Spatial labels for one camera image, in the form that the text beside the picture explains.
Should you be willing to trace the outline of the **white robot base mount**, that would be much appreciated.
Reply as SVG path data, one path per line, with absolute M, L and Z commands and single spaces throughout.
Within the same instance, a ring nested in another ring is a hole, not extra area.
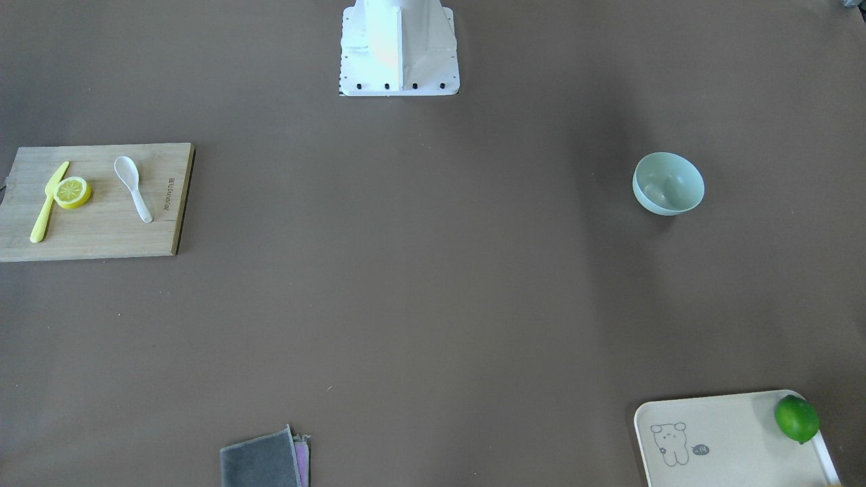
M 454 12 L 439 1 L 356 1 L 342 12 L 338 94 L 447 96 L 459 92 Z

